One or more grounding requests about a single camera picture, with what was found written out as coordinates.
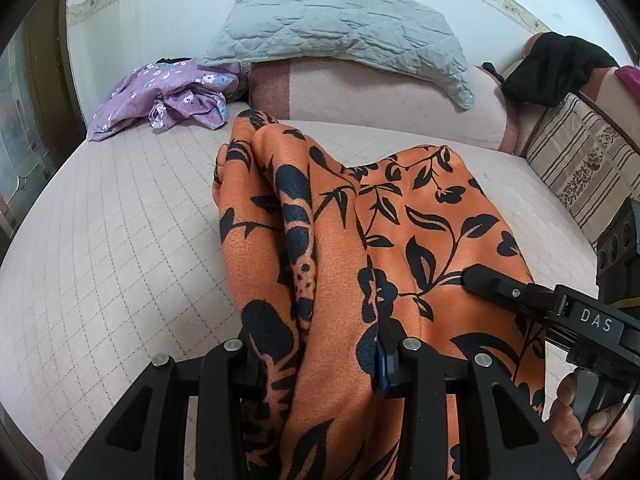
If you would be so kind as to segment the orange black floral shirt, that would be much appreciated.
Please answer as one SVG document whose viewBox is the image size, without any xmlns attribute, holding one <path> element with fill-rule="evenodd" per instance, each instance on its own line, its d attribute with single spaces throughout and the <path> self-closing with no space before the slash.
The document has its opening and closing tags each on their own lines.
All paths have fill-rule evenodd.
<svg viewBox="0 0 640 480">
<path fill-rule="evenodd" d="M 300 130 L 244 110 L 218 151 L 213 194 L 232 301 L 260 361 L 243 406 L 253 478 L 393 477 L 402 405 L 372 382 L 385 321 L 444 356 L 487 351 L 544 406 L 541 328 L 461 286 L 475 263 L 532 276 L 450 148 L 348 168 Z"/>
</svg>

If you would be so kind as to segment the striped floral back cushion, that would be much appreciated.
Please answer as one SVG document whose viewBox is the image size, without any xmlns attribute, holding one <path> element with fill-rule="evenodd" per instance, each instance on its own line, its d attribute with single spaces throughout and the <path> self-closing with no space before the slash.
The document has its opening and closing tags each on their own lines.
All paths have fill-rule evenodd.
<svg viewBox="0 0 640 480">
<path fill-rule="evenodd" d="M 525 159 L 590 243 L 626 198 L 639 198 L 639 154 L 579 96 L 544 112 Z"/>
</svg>

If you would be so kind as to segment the pink quilted mattress cover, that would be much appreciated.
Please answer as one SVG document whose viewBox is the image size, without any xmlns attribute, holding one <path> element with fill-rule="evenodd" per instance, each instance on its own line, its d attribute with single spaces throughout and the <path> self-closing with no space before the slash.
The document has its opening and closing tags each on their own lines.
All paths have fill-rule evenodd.
<svg viewBox="0 0 640 480">
<path fill-rule="evenodd" d="M 598 296 L 596 256 L 525 158 L 429 136 L 296 122 L 345 166 L 447 144 L 511 227 L 534 281 Z M 1 404 L 64 471 L 158 352 L 202 356 L 238 333 L 212 191 L 219 130 L 146 125 L 84 142 L 1 266 Z"/>
</svg>

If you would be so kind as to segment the black garment on sofa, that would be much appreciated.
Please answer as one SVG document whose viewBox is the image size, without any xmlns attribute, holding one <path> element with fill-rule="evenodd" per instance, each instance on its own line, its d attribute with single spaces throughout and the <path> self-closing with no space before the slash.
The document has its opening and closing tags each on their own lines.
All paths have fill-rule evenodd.
<svg viewBox="0 0 640 480">
<path fill-rule="evenodd" d="M 543 32 L 531 36 L 523 49 L 521 63 L 509 76 L 500 75 L 489 62 L 482 69 L 501 84 L 512 102 L 555 107 L 569 93 L 577 94 L 596 70 L 619 68 L 601 47 L 575 36 Z"/>
</svg>

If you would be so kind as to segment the pink bolster cushion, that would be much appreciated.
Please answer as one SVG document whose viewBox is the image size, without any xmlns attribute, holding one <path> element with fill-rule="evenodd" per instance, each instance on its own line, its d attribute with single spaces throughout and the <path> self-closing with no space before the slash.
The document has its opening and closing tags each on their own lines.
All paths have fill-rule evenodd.
<svg viewBox="0 0 640 480">
<path fill-rule="evenodd" d="M 462 110 L 428 81 L 333 58 L 250 69 L 250 105 L 277 119 L 372 127 L 512 154 L 518 118 L 498 80 L 470 68 L 475 104 Z"/>
</svg>

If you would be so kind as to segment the magenta garment on sofa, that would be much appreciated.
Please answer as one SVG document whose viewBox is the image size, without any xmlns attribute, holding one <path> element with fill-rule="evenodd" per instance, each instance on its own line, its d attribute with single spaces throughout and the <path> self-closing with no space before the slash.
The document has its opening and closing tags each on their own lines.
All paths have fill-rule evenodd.
<svg viewBox="0 0 640 480">
<path fill-rule="evenodd" d="M 640 100 L 640 70 L 634 66 L 622 66 L 615 72 L 616 77 L 637 101 Z"/>
</svg>

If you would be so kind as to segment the grey quilted pillow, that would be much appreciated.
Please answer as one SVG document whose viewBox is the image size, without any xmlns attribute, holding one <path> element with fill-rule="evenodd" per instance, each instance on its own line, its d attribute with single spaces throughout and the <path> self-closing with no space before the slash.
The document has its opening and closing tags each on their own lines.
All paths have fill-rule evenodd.
<svg viewBox="0 0 640 480">
<path fill-rule="evenodd" d="M 446 18 L 414 0 L 235 0 L 204 63 L 337 58 L 436 84 L 475 103 L 468 62 Z"/>
</svg>

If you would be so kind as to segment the wooden stained glass door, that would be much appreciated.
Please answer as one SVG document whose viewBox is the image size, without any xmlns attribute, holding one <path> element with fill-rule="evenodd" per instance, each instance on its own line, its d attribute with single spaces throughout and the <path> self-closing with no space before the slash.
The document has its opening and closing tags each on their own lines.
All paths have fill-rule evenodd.
<svg viewBox="0 0 640 480">
<path fill-rule="evenodd" d="M 1 53 L 1 252 L 86 137 L 67 45 L 66 0 L 36 0 Z"/>
</svg>

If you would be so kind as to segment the purple floral garment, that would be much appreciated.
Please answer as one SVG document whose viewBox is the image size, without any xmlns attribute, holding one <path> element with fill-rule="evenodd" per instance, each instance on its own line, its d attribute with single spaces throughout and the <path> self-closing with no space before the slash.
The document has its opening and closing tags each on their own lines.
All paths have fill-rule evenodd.
<svg viewBox="0 0 640 480">
<path fill-rule="evenodd" d="M 227 102 L 241 90 L 240 64 L 204 65 L 195 58 L 146 64 L 122 78 L 96 108 L 87 139 L 100 142 L 146 120 L 165 131 L 185 120 L 215 130 L 229 118 Z"/>
</svg>

